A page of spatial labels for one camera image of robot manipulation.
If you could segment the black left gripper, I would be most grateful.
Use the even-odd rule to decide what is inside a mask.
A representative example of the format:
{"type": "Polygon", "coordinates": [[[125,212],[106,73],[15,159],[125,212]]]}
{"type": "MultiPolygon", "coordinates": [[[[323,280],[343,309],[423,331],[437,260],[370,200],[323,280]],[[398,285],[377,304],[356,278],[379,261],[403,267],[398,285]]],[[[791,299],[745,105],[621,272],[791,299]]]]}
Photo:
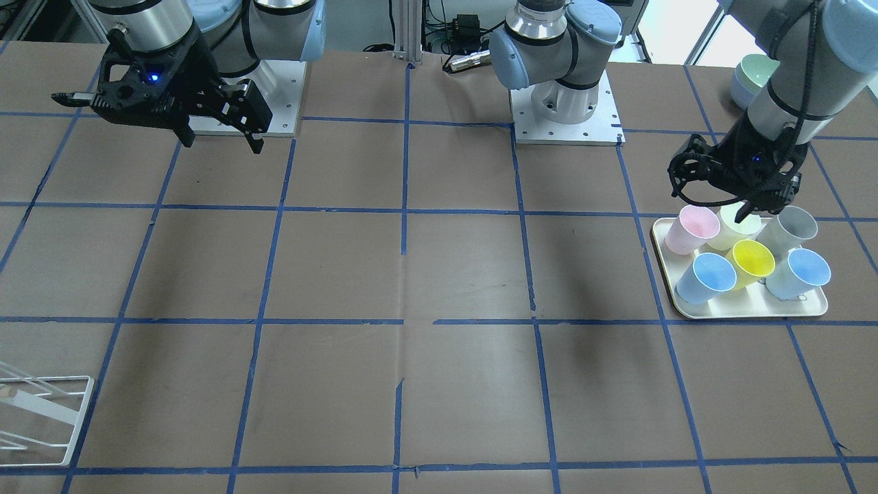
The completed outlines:
{"type": "Polygon", "coordinates": [[[798,194],[800,167],[808,154],[806,144],[798,144],[800,125],[787,124],[777,138],[759,134],[749,117],[740,117],[721,144],[709,145],[700,134],[689,140],[668,165],[672,196],[689,205],[720,207],[741,201],[734,223],[759,219],[759,211],[778,215],[798,194]],[[694,181],[708,181],[712,187],[733,195],[721,201],[697,201],[684,194],[694,181]]]}

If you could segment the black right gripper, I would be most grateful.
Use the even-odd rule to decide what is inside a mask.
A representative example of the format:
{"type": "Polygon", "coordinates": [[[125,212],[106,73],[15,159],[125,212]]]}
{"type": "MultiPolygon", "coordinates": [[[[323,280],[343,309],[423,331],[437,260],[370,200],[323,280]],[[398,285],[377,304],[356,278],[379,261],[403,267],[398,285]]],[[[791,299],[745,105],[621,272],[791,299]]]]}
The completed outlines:
{"type": "Polygon", "coordinates": [[[109,31],[93,112],[114,124],[173,130],[185,148],[195,140],[189,116],[219,116],[261,153],[272,109],[254,80],[225,84],[195,22],[181,40],[154,52],[135,51],[130,38],[119,28],[109,31]]]}

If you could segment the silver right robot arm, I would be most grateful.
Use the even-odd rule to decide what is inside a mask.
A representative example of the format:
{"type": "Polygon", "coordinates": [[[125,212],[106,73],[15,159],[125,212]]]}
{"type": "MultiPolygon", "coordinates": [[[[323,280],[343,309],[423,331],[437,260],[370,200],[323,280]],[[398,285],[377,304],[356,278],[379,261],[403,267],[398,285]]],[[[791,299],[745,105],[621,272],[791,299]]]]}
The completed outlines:
{"type": "Polygon", "coordinates": [[[192,117],[230,126],[259,154],[275,113],[257,77],[268,60],[325,50],[323,1],[91,1],[108,46],[94,93],[56,93],[104,121],[172,131],[191,147],[192,117]]]}

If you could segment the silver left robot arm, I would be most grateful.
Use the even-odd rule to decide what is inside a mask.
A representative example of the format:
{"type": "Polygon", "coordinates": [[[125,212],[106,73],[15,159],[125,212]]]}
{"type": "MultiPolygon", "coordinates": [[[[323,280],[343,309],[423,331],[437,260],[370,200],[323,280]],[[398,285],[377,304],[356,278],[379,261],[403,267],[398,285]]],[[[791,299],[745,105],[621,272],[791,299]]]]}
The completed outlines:
{"type": "MultiPolygon", "coordinates": [[[[809,142],[876,75],[875,1],[722,1],[722,10],[778,62],[718,145],[690,135],[668,165],[672,196],[705,181],[753,212],[778,215],[800,190],[809,142]]],[[[599,1],[518,1],[488,41],[509,90],[533,88],[549,121],[586,121],[623,23],[599,1]]]]}

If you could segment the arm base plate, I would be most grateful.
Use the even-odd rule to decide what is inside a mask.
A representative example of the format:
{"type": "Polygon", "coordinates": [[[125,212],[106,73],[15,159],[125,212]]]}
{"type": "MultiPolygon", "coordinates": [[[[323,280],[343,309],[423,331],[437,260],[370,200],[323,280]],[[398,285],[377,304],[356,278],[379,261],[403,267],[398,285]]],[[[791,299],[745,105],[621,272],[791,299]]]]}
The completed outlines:
{"type": "Polygon", "coordinates": [[[518,144],[617,146],[626,141],[606,71],[586,90],[540,82],[509,91],[509,103],[518,144]]]}
{"type": "Polygon", "coordinates": [[[224,82],[253,80],[272,110],[272,122],[263,136],[295,137],[309,65],[299,60],[261,60],[247,75],[224,78],[224,82]]]}

